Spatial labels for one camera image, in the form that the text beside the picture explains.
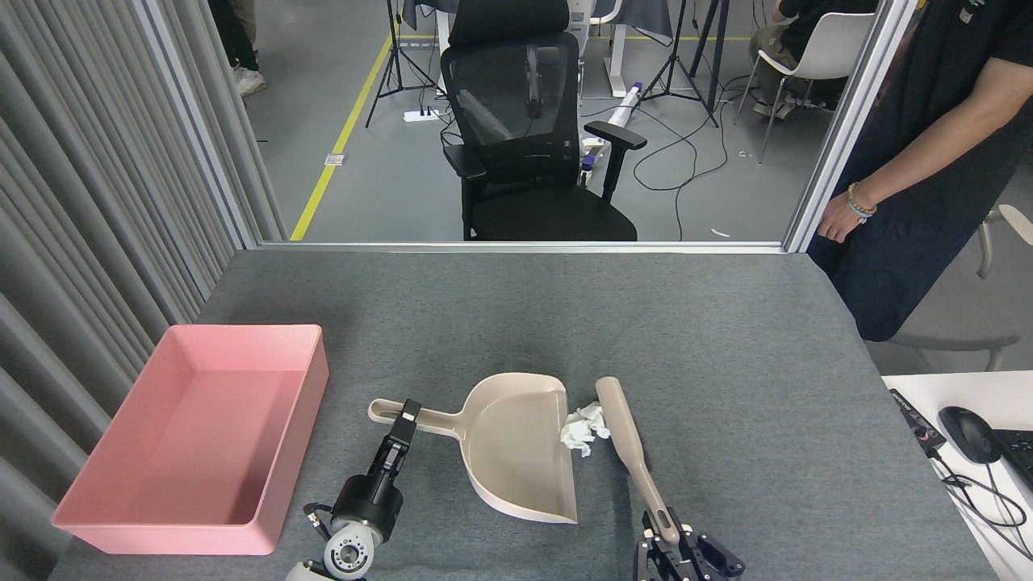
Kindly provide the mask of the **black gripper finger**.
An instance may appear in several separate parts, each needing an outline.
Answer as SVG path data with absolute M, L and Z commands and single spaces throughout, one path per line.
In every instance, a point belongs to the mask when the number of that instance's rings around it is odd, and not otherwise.
M 669 508 L 659 515 L 641 512 L 641 537 L 636 545 L 636 580 L 682 580 L 683 527 L 675 521 Z
M 682 527 L 683 580 L 742 580 L 746 570 L 742 559 L 715 537 Z

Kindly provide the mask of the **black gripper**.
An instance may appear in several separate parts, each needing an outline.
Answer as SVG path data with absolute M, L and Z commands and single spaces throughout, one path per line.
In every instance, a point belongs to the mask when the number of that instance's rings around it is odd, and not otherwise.
M 355 522 L 370 527 L 377 533 L 380 543 L 390 541 L 392 529 L 404 502 L 394 481 L 416 434 L 416 417 L 420 410 L 420 402 L 406 399 L 369 470 L 346 479 L 332 507 L 332 533 L 339 532 L 349 522 Z

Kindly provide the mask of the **person's left hand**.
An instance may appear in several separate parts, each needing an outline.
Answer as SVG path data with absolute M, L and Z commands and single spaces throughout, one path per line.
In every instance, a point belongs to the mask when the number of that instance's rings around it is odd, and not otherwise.
M 831 198 L 817 224 L 817 236 L 836 243 L 843 243 L 850 232 L 859 227 L 860 214 L 850 206 L 845 194 Z

